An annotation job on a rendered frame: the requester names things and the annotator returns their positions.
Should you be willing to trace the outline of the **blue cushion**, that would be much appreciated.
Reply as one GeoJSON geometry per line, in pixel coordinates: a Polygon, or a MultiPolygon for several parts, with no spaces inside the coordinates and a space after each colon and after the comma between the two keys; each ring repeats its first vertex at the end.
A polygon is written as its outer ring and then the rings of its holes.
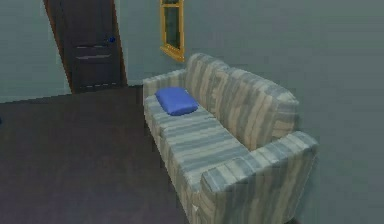
{"type": "Polygon", "coordinates": [[[162,88],[155,96],[162,109],[170,116],[181,116],[198,109],[197,101],[181,87],[162,88]]]}

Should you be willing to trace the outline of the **striped grey beige sofa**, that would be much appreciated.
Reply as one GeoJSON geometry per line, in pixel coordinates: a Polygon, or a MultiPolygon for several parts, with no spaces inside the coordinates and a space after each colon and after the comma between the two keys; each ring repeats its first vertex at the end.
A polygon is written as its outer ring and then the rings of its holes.
{"type": "Polygon", "coordinates": [[[145,121],[190,224],[286,224],[318,150],[284,87],[196,53],[143,82],[145,121]],[[184,88],[198,109],[170,116],[155,93],[184,88]]]}

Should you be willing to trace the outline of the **dark brown room door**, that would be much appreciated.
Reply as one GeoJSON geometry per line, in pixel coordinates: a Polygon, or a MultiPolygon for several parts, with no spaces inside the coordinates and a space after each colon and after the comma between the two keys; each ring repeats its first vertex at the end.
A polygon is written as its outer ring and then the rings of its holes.
{"type": "Polygon", "coordinates": [[[115,0],[42,3],[72,93],[127,85],[115,0]]]}

